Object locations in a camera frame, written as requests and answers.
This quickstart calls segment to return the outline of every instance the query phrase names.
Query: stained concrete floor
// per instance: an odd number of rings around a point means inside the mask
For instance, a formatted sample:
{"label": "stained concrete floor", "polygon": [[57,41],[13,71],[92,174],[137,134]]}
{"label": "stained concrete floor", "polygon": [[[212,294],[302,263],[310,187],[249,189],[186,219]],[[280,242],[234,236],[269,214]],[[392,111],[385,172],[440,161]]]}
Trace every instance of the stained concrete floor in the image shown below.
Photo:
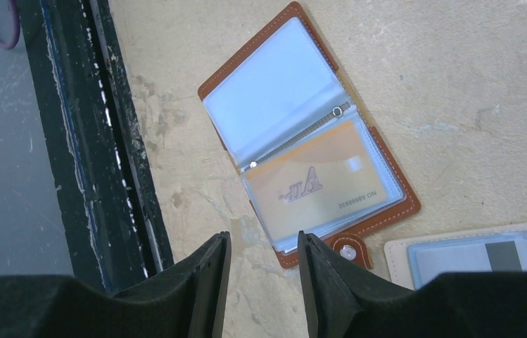
{"label": "stained concrete floor", "polygon": [[[197,97],[286,0],[110,0],[174,258],[229,230],[226,337],[306,337],[282,270]],[[424,208],[368,237],[527,222],[527,0],[302,1]]]}

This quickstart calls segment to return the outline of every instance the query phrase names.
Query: printed logo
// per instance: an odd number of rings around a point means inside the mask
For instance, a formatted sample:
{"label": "printed logo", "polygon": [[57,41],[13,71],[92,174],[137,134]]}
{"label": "printed logo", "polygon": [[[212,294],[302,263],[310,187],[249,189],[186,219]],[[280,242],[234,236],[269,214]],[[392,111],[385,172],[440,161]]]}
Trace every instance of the printed logo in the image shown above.
{"label": "printed logo", "polygon": [[317,190],[321,190],[321,188],[323,188],[323,186],[321,185],[321,183],[319,183],[319,180],[317,179],[315,167],[311,167],[309,168],[309,173],[307,174],[307,179],[305,181],[304,186],[303,181],[300,181],[296,184],[292,184],[288,188],[288,194],[281,195],[280,199],[283,199],[284,201],[290,203],[304,196],[307,196],[308,194],[312,194]]}

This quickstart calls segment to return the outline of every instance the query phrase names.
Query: metal snap fastener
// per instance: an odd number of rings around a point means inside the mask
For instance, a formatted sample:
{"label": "metal snap fastener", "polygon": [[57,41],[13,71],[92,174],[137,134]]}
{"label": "metal snap fastener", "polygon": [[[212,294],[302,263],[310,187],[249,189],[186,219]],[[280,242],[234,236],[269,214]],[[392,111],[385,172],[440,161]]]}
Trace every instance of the metal snap fastener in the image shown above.
{"label": "metal snap fastener", "polygon": [[356,249],[346,244],[340,248],[340,256],[352,261],[356,258]]}
{"label": "metal snap fastener", "polygon": [[339,118],[340,116],[342,116],[342,114],[344,113],[342,111],[342,108],[340,107],[334,107],[334,109],[331,110],[331,113],[336,116],[337,118]]}

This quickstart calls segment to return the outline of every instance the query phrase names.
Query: card holder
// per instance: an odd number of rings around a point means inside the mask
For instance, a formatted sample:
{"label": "card holder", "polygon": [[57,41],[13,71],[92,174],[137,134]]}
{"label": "card holder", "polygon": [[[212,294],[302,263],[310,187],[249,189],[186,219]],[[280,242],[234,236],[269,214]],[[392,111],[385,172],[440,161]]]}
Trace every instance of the card holder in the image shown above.
{"label": "card holder", "polygon": [[412,244],[408,260],[417,289],[445,272],[527,271],[527,231]]}
{"label": "card holder", "polygon": [[280,264],[299,230],[335,250],[420,210],[402,171],[300,4],[198,90]]}
{"label": "card holder", "polygon": [[445,272],[527,271],[527,223],[386,243],[392,282],[418,289]]}

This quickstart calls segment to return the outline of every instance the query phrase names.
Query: metal ring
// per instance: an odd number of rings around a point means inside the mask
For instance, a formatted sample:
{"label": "metal ring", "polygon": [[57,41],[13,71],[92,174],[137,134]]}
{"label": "metal ring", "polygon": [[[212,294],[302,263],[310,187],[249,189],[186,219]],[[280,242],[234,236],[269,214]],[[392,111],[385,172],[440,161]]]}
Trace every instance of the metal ring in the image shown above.
{"label": "metal ring", "polygon": [[334,107],[334,109],[331,110],[331,113],[336,116],[337,118],[339,118],[340,116],[342,116],[342,114],[344,113],[342,111],[342,108],[340,107]]}
{"label": "metal ring", "polygon": [[8,7],[11,10],[11,20],[12,20],[12,36],[11,39],[7,42],[2,41],[0,39],[0,48],[2,49],[13,49],[19,42],[19,35],[20,35],[20,19],[19,19],[19,11],[17,9],[17,4],[15,0],[8,0]]}

